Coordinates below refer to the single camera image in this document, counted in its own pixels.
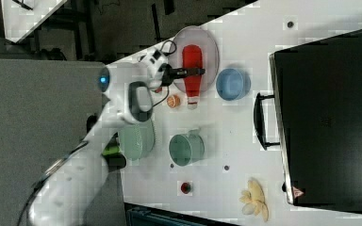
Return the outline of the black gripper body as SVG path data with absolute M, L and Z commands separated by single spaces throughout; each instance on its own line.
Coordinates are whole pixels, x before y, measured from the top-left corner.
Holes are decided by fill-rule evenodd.
M 162 73 L 161 77 L 161 86 L 168 87 L 173 83 L 175 79 L 184 78 L 186 75 L 186 70 L 183 68 L 175 69 L 170 64 L 162 64 L 158 70 Z

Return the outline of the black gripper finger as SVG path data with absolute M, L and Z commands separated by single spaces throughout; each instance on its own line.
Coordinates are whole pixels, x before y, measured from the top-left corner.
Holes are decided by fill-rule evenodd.
M 206 70 L 203 68 L 187 68 L 186 69 L 186 76 L 197 76 L 203 75 L 206 73 Z

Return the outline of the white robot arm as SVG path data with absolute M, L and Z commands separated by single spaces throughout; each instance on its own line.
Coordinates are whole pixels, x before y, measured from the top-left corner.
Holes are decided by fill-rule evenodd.
M 108 98 L 97 122 L 75 149 L 48 168 L 35 185 L 25 210 L 32 226 L 81 226 L 90 204 L 108 176 L 103 151 L 123 128 L 151 119 L 151 92 L 181 78 L 203 75 L 195 64 L 175 68 L 158 49 L 136 62 L 106 65 L 98 77 Z

